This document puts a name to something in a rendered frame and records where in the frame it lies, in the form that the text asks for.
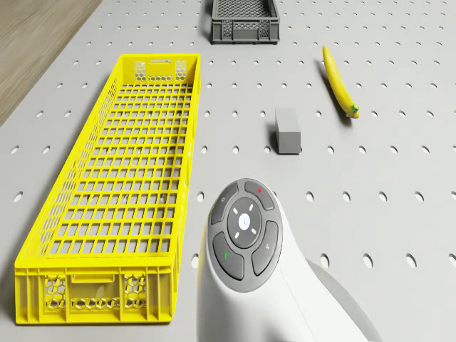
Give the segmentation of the grey cube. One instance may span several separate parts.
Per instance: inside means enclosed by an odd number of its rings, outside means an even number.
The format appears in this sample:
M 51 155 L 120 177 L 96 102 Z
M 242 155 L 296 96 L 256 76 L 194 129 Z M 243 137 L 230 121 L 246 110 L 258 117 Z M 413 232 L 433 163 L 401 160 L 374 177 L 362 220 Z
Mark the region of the grey cube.
M 301 128 L 295 109 L 275 109 L 275 133 L 280 154 L 301 152 Z

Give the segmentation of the dark grey basket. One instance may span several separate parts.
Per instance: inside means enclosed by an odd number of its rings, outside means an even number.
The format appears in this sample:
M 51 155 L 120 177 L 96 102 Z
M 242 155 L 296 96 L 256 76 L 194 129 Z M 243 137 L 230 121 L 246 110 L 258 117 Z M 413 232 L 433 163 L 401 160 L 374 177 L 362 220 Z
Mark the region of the dark grey basket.
M 275 0 L 213 0 L 212 43 L 278 43 Z

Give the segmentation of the banana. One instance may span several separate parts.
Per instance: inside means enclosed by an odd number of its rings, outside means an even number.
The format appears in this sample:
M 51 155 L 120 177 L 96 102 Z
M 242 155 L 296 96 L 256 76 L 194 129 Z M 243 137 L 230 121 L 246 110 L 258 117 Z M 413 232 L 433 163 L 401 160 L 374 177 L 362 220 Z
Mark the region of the banana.
M 323 46 L 322 52 L 326 75 L 338 104 L 348 117 L 358 119 L 359 106 L 348 93 L 329 48 Z

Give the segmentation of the yellow basket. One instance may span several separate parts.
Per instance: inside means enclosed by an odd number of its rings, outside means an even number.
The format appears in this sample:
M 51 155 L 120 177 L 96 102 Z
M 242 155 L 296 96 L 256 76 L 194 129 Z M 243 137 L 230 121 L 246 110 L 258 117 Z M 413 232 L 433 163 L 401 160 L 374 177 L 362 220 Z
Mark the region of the yellow basket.
M 171 321 L 200 55 L 119 57 L 16 258 L 18 324 Z

